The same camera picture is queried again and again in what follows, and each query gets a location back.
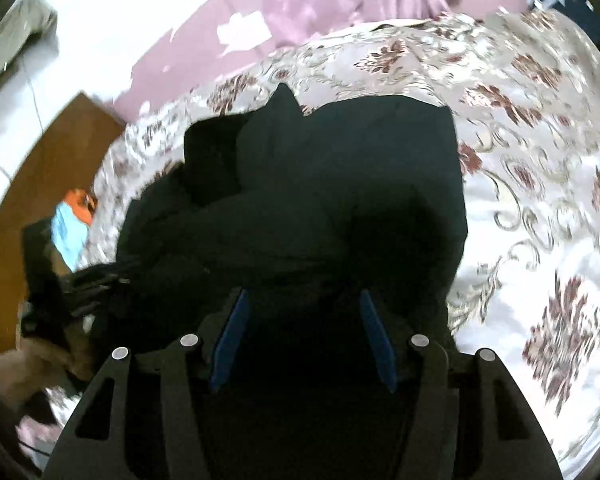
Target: dark garment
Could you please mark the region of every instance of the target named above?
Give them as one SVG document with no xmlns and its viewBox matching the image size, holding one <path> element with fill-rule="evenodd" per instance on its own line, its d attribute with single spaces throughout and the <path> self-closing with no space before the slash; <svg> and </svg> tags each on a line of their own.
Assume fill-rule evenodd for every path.
<svg viewBox="0 0 600 480">
<path fill-rule="evenodd" d="M 362 288 L 453 346 L 445 297 L 467 229 L 457 150 L 449 109 L 403 96 L 304 117 L 279 86 L 260 110 L 194 124 L 184 166 L 128 210 L 118 258 L 144 271 L 127 318 L 104 331 L 107 349 L 148 351 L 194 332 L 236 286 L 252 307 L 245 351 L 269 367 L 317 345 L 316 356 L 349 356 L 349 373 L 364 362 L 375 374 L 368 351 L 356 355 Z"/>
</svg>

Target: round metal pin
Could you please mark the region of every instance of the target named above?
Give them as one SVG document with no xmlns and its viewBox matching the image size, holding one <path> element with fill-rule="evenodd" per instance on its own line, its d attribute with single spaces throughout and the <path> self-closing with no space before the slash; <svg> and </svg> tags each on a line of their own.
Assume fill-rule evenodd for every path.
<svg viewBox="0 0 600 480">
<path fill-rule="evenodd" d="M 424 348 L 429 344 L 429 338 L 422 334 L 416 334 L 415 336 L 411 337 L 411 342 L 416 346 Z"/>
<path fill-rule="evenodd" d="M 119 346 L 111 353 L 111 357 L 113 357 L 116 361 L 120 361 L 120 359 L 124 359 L 128 355 L 129 349 L 123 346 Z"/>
<path fill-rule="evenodd" d="M 493 353 L 493 350 L 489 350 L 488 348 L 483 348 L 480 350 L 479 355 L 485 361 L 491 362 L 496 360 L 496 354 Z"/>
<path fill-rule="evenodd" d="M 180 338 L 180 344 L 182 346 L 195 346 L 198 344 L 200 339 L 195 334 L 187 334 Z"/>
</svg>

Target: orange cloth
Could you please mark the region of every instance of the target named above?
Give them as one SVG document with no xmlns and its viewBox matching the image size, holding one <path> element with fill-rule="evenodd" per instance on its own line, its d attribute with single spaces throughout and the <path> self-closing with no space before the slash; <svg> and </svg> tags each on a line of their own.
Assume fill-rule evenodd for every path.
<svg viewBox="0 0 600 480">
<path fill-rule="evenodd" d="M 93 214 L 98 206 L 98 199 L 83 189 L 72 189 L 64 196 L 64 202 L 71 208 L 78 220 L 91 225 Z"/>
</svg>

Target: bedsheet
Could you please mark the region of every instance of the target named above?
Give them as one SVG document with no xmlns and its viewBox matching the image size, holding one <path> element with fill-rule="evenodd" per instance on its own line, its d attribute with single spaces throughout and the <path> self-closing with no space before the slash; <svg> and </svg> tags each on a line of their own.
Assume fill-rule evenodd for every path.
<svg viewBox="0 0 600 480">
<path fill-rule="evenodd" d="M 280 82 L 305 114 L 370 94 L 452 109 L 469 234 L 449 325 L 461 351 L 498 353 L 575 478 L 600 446 L 600 53 L 537 10 L 279 50 L 127 126 L 93 184 L 81 265 L 115 257 L 130 200 L 183 159 L 192 122 L 261 107 Z"/>
</svg>

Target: light blue cloth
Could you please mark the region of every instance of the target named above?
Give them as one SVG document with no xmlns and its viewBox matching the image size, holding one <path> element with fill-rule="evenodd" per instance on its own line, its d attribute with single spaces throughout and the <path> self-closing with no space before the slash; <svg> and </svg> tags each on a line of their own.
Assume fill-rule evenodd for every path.
<svg viewBox="0 0 600 480">
<path fill-rule="evenodd" d="M 66 202 L 59 203 L 51 221 L 51 240 L 71 272 L 77 269 L 88 234 L 89 226 L 75 217 L 71 206 Z"/>
</svg>

